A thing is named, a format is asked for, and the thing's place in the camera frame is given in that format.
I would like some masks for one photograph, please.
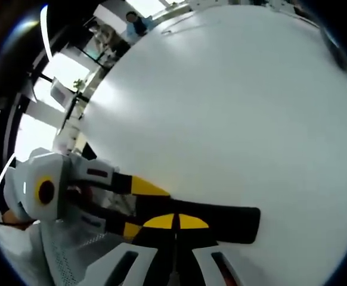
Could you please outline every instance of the yellow stripe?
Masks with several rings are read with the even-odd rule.
[[[123,230],[123,236],[125,238],[134,238],[138,234],[142,227],[139,225],[134,225],[133,223],[125,223],[125,229]]]
[[[42,185],[42,183],[46,182],[46,181],[51,181],[53,183],[53,179],[51,176],[43,176],[41,178],[38,179],[37,183],[36,183],[36,188],[35,188],[35,198],[36,198],[36,201],[43,205],[43,206],[46,206],[44,203],[42,203],[42,201],[40,200],[40,196],[39,196],[39,190],[40,190],[40,187]]]
[[[166,214],[164,216],[154,217],[146,222],[143,226],[146,228],[163,228],[171,229],[172,221],[174,220],[174,214]]]
[[[145,181],[136,176],[132,176],[131,181],[131,194],[133,195],[165,195],[169,196],[169,193],[165,190],[154,186],[153,184]]]
[[[179,214],[179,220],[181,229],[209,228],[204,221],[194,216]]]

